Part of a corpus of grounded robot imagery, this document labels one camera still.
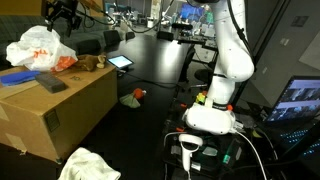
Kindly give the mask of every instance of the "cable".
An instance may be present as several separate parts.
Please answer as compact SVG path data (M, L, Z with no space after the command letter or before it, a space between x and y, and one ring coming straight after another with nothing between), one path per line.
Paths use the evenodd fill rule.
M243 28L240 29L240 27L239 27L236 19L234 18L231 1L230 1L230 0L227 0L227 3L228 3L228 9L229 9L229 12L230 12L230 17L231 17L232 23L233 23L234 27L235 27L236 30L237 30L237 33L238 33L239 38L242 40L243 44L244 44L245 47L247 48L248 53L249 53L249 55L250 55L250 57L251 57L252 62L253 62L254 65L255 65L255 62L254 62L254 59L253 59L253 55L252 55L252 51L251 51L251 49L250 49L249 43L248 43L248 41L247 41L247 39L246 39L246 36L245 36L244 33L243 33L244 29L243 29Z
M263 177L264 177L265 180L267 180L266 173L265 173L265 171L264 171L262 162L261 162L261 160L260 160L260 157L259 157L259 154L258 154L256 148L253 146L253 144L250 142L250 140L249 140L245 135L243 135L242 133L240 133L240 132L238 132L238 131L236 131L236 133L239 134L240 136L242 136L242 137L243 137L246 141L248 141L248 143L251 145L254 153L255 153L256 156L257 156L257 159L258 159L258 162L259 162L259 164L260 164L261 172L262 172L262 174L263 174Z
M113 21L113 23L104 23L104 22L101 22L101 21L93 18L92 16L89 16L89 15L87 15L87 14L85 14L85 13L79 11L79 10L77 10L76 12L79 13L79 14L81 14L81 15L83 15L84 17L90 18L91 20L94 20L94 21L96 21L96 22L98 22L98 23L100 23L100 24L107 25L107 26L108 26L108 25L115 25L115 20L114 20L111 16L109 16L109 14L107 14L107 13L105 13L105 12L103 12L103 11L101 11L101 13L107 15L107 16L109 17L109 19L111 19L111 20L109 20L109 21Z
M163 140L163 147L166 146L166 141L167 141L167 137L170 135L175 135L175 134L184 134L186 132L172 132L172 133L168 133L164 136L164 140ZM165 168L165 175L164 175L164 179L167 180L167 176L168 176L168 169L167 169L167 164L164 164L164 168Z
M287 161L287 162L283 162L283 163L270 163L270 164L265 164L264 167L288 165L288 164L294 163L294 162L296 162L296 161L298 161L298 159L291 160L291 161ZM237 167L237 168L231 169L230 171L223 172L222 174L215 176L213 179L215 179L215 178L217 178L217 177L223 177L223 176L226 175L226 174L234 173L235 171L238 171L238 170L250 169L250 168L257 168L257 167L260 167L260 166L258 166L258 165L249 165L249 166Z
M115 0L114 3L116 4L116 9L118 10L118 9L119 9L119 7L118 7L118 0ZM144 31L136 31L136 30L133 29L130 25L128 25L129 23L128 23L127 19L126 19L123 15L120 15L120 17L125 21L127 27L128 27L131 31L133 31L133 32L135 32L135 33L145 33L145 32L148 32L148 31L152 30L153 28L155 28L156 26L158 26L159 23L161 23L161 19L162 19L162 17L161 17L161 19L159 18L160 20L159 20L154 26L152 26L151 28L148 28L147 30L144 30Z
M273 144L272 144L270 138L267 136L267 134L266 134L265 132L263 132L260 128L256 128L256 129L254 129L254 130L259 131L260 133L262 133L262 134L266 137L266 139L268 140L271 148L273 149L274 159L275 159L275 160L278 160L278 154L277 154L276 150L274 149Z
M191 180L190 171L187 171L188 173L188 180Z
M149 80L142 79L142 78L140 78L140 77L134 76L134 75L129 74L129 73L125 73L125 74L127 74L127 75L129 75L129 76L131 76L131 77L134 77L134 78L136 78L136 79L139 79L139 80L141 80L142 82L154 84L154 85L157 85L157 86L162 87L162 88L173 89L173 88L176 88L176 86L178 85L178 84L176 84L176 83L166 83L166 82L154 82L154 81L149 81ZM168 87L168 86L164 86L164 85L162 85L162 84L172 84L172 85L174 85L174 86Z
M189 0L187 0L187 3L188 3L190 6L192 6L192 7L197 7L197 6L192 5L192 4L189 2Z
M83 20L83 26L85 28L92 28L95 25L95 21L94 21L94 19L92 17L88 16L88 17L90 17L90 20L92 21L92 25L91 26L87 26L87 24L86 24L86 21L87 21L87 8L82 3L80 3L80 4L81 4L81 6L82 6L82 8L84 10L84 14L85 14L84 20Z

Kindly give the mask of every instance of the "white cable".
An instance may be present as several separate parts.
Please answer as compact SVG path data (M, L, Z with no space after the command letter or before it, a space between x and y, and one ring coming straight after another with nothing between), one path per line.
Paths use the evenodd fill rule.
M168 137L168 136L174 135L174 134L183 134L183 133L186 133L186 132L172 132L172 133L166 134L166 136L164 137L164 140L163 140L163 147L166 146L166 140L167 140L167 137Z
M261 129L255 129L255 130L259 131L260 133L262 133L266 137L266 139L268 140L271 148L273 149L274 159L278 160L278 154L277 154L276 150L274 149L274 146L273 146L270 138L267 136L267 134L265 132L263 132ZM287 180L286 175L282 171L280 171L280 173L281 173L283 179Z
M191 180L190 171L187 171L187 172L188 172L188 180Z
M260 167L261 167L261 171L262 171L264 180L267 180L266 173L264 172L264 168L263 168L262 162L261 162L261 160L260 160L260 157L259 157L259 154L258 154L256 148L254 148L253 144L250 142L250 140L249 140L245 135L243 135L242 133L237 132L237 131L236 131L236 133L239 134L240 136L242 136L246 141L248 141L248 143L249 143L250 146L252 147L253 151L255 152L255 154L256 154L256 156L257 156L257 159L258 159L259 165L260 165Z
M170 135L174 135L174 134L183 134L186 132L172 132L172 133L168 133L165 135L164 140L163 140L163 147L166 146L166 141L167 141L167 137ZM167 175L168 175L168 170L167 170L167 164L164 164L164 168L165 168L165 175L164 175L164 179L167 180Z

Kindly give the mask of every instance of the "packing tape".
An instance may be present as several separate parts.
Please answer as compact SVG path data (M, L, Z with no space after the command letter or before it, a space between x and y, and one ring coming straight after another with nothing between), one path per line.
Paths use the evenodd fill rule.
M3 107L1 106L0 104L0 120L6 120L6 121L9 121L9 118L6 114L6 112L4 111Z
M39 85L37 81L29 81L29 82L25 82L25 83L14 85L14 86L2 87L0 88L0 100L13 96L18 93L21 93L37 85Z
M14 136L14 135L11 135L8 133L6 133L6 136L9 139L9 141L11 142L12 147L17 148L17 149L21 150L22 152L27 151L27 148L23 144L22 139L20 137Z

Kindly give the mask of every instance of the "white cloth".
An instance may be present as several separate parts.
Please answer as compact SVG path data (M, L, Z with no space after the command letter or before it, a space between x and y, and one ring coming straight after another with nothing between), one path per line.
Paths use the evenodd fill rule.
M59 180L117 180L120 176L101 156L80 147L69 157Z

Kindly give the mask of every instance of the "stuffed toy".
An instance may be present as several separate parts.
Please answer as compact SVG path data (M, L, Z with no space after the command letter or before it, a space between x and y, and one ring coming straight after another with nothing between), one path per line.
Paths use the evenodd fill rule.
M96 67L102 69L105 66L106 55L93 56L89 54L77 56L78 61L72 65L73 68L85 71L93 71Z
M138 100L142 99L146 95L146 91L136 88L132 93L127 94L120 98L120 102L123 105L129 106L131 108L140 107L140 103Z

